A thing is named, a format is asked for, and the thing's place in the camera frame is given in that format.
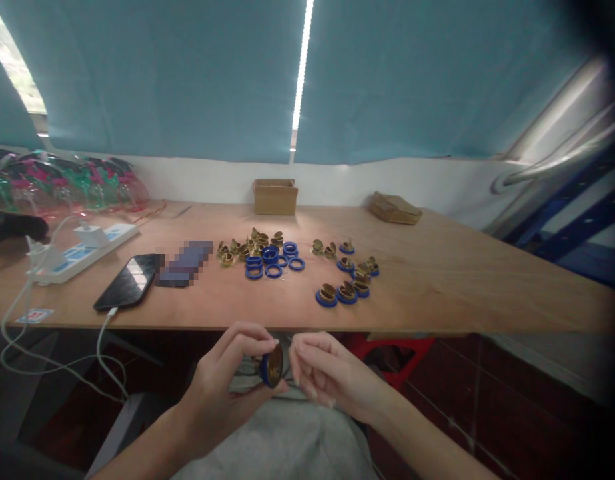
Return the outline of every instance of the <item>white cable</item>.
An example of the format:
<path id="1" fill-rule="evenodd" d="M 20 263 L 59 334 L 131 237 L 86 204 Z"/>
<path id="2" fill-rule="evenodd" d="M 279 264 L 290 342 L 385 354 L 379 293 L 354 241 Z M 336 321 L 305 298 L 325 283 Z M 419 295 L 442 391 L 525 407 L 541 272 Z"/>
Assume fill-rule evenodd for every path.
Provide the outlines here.
<path id="1" fill-rule="evenodd" d="M 105 316 L 105 321 L 103 322 L 101 332 L 99 333 L 99 339 L 96 342 L 96 356 L 99 359 L 99 363 L 103 367 L 103 370 L 105 370 L 107 374 L 111 377 L 111 379 L 119 386 L 121 392 L 123 393 L 123 398 L 127 400 L 129 398 L 129 395 L 127 394 L 127 390 L 125 390 L 125 386 L 121 382 L 119 382 L 119 380 L 114 376 L 112 371 L 107 367 L 107 365 L 105 365 L 105 362 L 103 361 L 103 358 L 101 356 L 101 340 L 103 339 L 103 332 L 105 331 L 105 327 L 107 326 L 109 321 L 114 317 L 114 315 L 116 315 L 116 312 L 118 310 L 118 307 L 114 307 Z"/>
<path id="2" fill-rule="evenodd" d="M 61 228 L 63 228 L 64 224 L 71 218 L 74 218 L 73 216 L 68 216 L 66 218 L 63 219 L 63 221 L 59 224 L 59 226 L 56 228 L 56 230 L 54 231 L 54 233 L 52 234 L 50 241 L 49 241 L 49 245 L 52 246 L 54 245 L 54 240 L 56 240 L 56 236 L 58 234 L 58 232 L 61 230 Z M 7 352 L 7 350 L 10 347 L 14 347 L 17 350 L 19 350 L 20 352 L 24 353 L 25 355 L 28 355 L 30 357 L 34 357 L 34 358 L 38 358 L 41 360 L 45 360 L 48 363 L 51 363 L 52 365 L 56 365 L 58 368 L 51 370 L 51 371 L 58 371 L 58 370 L 67 370 L 68 372 L 70 372 L 72 375 L 74 375 L 76 378 L 78 378 L 80 381 L 88 384 L 90 387 L 92 387 L 96 392 L 100 393 L 102 396 L 107 397 L 109 399 L 112 399 L 113 401 L 116 402 L 120 402 L 123 403 L 123 398 L 118 399 L 116 397 L 113 397 L 112 395 L 108 395 L 107 393 L 105 393 L 104 391 L 100 390 L 100 388 L 98 388 L 94 383 L 85 380 L 85 378 L 83 378 L 76 370 L 69 368 L 67 365 L 72 365 L 80 360 L 83 360 L 84 358 L 90 358 L 92 355 L 90 355 L 89 357 L 84 357 L 83 359 L 79 359 L 73 362 L 68 363 L 67 365 L 63 365 L 57 361 L 52 360 L 51 358 L 48 357 L 44 357 L 43 355 L 38 355 L 34 352 L 31 352 L 30 350 L 27 350 L 26 348 L 18 345 L 16 342 L 23 336 L 23 334 L 25 333 L 25 330 L 27 328 L 27 318 L 29 316 L 29 305 L 31 302 L 31 290 L 32 290 L 32 286 L 33 286 L 33 279 L 34 276 L 36 275 L 36 273 L 38 271 L 41 270 L 41 268 L 43 267 L 43 264 L 45 262 L 45 260 L 47 259 L 47 256 L 49 255 L 50 250 L 48 249 L 44 256 L 40 259 L 40 261 L 38 262 L 37 266 L 34 267 L 32 266 L 28 276 L 27 276 L 27 281 L 25 282 L 25 285 L 23 286 L 23 288 L 21 289 L 21 291 L 18 293 L 18 295 L 16 296 L 16 298 L 14 298 L 14 302 L 12 302 L 12 304 L 9 306 L 8 310 L 5 312 L 3 319 L 1 320 L 1 334 L 3 336 L 3 338 L 6 340 L 7 342 L 7 346 L 1 351 L 1 355 L 0 355 L 0 361 L 1 364 L 3 365 L 4 368 L 6 368 L 7 370 L 10 370 L 12 372 L 16 372 L 22 375 L 38 375 L 38 374 L 42 374 L 39 372 L 24 372 L 22 370 L 17 370 L 13 367 L 11 367 L 10 365 L 7 364 L 7 361 L 5 359 L 5 354 Z M 23 330 L 22 332 L 16 336 L 16 338 L 14 340 L 12 340 L 12 338 L 10 338 L 8 332 L 7 332 L 7 322 L 9 320 L 10 315 L 12 314 L 14 308 L 16 308 L 16 305 L 18 304 L 18 302 L 21 300 L 21 297 L 27 293 L 27 298 L 25 301 L 25 314 L 23 315 L 24 318 L 24 325 L 23 325 Z M 99 359 L 99 361 L 102 362 L 102 356 L 100 356 L 97 352 L 96 357 Z M 114 377 L 114 375 L 111 374 L 111 372 L 107 369 L 107 366 L 104 365 L 105 371 L 110 374 L 113 378 L 113 380 L 118 383 L 120 385 L 120 382 L 118 381 L 118 379 L 116 377 Z M 123 368 L 123 377 L 125 377 L 125 369 Z M 121 387 L 121 389 L 123 390 L 123 394 L 127 395 L 127 392 L 125 391 L 124 387 Z"/>

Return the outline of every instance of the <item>power strip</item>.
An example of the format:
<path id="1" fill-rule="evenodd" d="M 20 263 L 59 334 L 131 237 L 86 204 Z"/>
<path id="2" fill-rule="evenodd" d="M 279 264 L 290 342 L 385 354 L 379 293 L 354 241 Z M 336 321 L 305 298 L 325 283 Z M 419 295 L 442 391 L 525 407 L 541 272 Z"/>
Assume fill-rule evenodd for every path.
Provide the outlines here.
<path id="1" fill-rule="evenodd" d="M 116 225 L 112 225 L 105 230 L 109 245 L 99 249 L 86 247 L 84 244 L 79 243 L 63 252 L 63 255 L 67 259 L 64 264 L 54 268 L 54 270 L 40 270 L 34 275 L 33 280 L 37 283 L 65 283 L 74 275 L 88 268 L 96 262 L 96 260 L 104 257 L 120 244 L 129 240 L 138 232 L 139 229 L 136 225 L 128 223 L 117 223 Z"/>

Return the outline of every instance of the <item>blue curtain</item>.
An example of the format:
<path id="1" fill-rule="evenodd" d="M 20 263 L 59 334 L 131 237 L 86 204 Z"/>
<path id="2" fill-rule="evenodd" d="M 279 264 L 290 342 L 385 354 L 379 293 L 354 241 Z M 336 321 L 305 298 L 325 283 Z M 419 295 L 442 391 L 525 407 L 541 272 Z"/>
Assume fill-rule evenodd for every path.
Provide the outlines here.
<path id="1" fill-rule="evenodd" d="M 554 0 L 316 0 L 295 161 L 503 153 L 591 56 Z"/>
<path id="2" fill-rule="evenodd" d="M 0 0 L 60 149 L 289 160 L 305 0 Z"/>
<path id="3" fill-rule="evenodd" d="M 19 94 L 14 90 L 0 61 L 0 144 L 26 147 L 30 150 L 43 148 Z"/>

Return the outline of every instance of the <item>red stool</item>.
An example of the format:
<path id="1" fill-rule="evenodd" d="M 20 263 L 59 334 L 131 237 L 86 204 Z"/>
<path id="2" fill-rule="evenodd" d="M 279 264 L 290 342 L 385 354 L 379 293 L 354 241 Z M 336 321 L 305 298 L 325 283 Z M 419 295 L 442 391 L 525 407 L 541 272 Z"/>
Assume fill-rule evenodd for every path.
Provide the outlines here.
<path id="1" fill-rule="evenodd" d="M 435 338 L 368 341 L 364 333 L 352 333 L 344 340 L 344 344 L 350 352 L 361 360 L 365 360 L 365 357 L 371 351 L 379 347 L 401 347 L 411 349 L 413 352 L 411 358 L 406 361 L 405 366 L 399 372 L 380 371 L 387 383 L 400 391 L 402 384 L 409 378 L 409 375 L 427 354 L 432 345 L 434 345 L 435 341 Z"/>

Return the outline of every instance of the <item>cardboard box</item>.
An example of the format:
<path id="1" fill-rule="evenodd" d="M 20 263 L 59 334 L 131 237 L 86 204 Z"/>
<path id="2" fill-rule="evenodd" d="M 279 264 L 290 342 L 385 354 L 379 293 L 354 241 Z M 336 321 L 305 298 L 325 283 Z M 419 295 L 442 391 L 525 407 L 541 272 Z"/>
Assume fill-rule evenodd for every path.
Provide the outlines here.
<path id="1" fill-rule="evenodd" d="M 257 215 L 294 215 L 299 194 L 294 179 L 257 179 L 252 189 Z"/>
<path id="2" fill-rule="evenodd" d="M 416 225 L 422 217 L 422 211 L 407 203 L 402 197 L 383 195 L 380 192 L 374 192 L 369 209 L 379 219 L 393 223 Z"/>

